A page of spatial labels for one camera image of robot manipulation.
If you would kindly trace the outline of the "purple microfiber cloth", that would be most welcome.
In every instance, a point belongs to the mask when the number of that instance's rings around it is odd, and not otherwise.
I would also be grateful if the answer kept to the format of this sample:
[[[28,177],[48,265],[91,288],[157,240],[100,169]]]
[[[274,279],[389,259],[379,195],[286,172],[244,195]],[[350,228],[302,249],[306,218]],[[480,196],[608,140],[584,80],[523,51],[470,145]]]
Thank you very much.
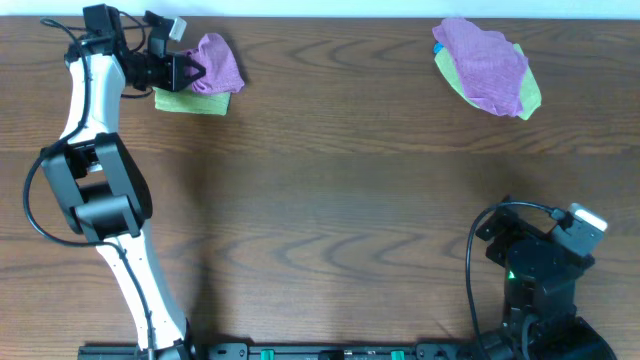
[[[196,48],[185,50],[184,54],[205,68],[205,75],[191,84],[194,93],[239,93],[245,86],[234,54],[220,34],[205,34]]]

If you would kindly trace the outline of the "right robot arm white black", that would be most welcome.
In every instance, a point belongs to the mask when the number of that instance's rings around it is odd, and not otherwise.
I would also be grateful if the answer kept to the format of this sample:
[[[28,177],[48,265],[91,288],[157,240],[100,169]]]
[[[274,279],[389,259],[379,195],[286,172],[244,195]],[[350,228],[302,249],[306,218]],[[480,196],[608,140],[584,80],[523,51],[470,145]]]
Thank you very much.
[[[531,203],[554,222],[542,231],[517,212],[522,202],[503,198],[483,210],[468,237],[487,242],[486,256],[504,270],[498,329],[477,333],[479,359],[612,359],[606,340],[577,314],[576,282],[591,268],[607,222],[586,207]]]

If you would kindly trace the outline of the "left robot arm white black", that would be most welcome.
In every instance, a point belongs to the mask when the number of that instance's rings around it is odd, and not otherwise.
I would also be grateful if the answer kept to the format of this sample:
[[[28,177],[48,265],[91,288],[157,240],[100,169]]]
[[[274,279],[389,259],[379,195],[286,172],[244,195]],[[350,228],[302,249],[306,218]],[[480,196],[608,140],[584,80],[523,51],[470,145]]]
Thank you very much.
[[[121,40],[83,40],[65,56],[71,107],[60,139],[42,150],[42,169],[71,230],[110,267],[137,331],[132,349],[100,347],[118,359],[203,359],[152,244],[151,193],[118,134],[126,86],[177,91],[193,76],[191,60],[151,40],[143,53]]]

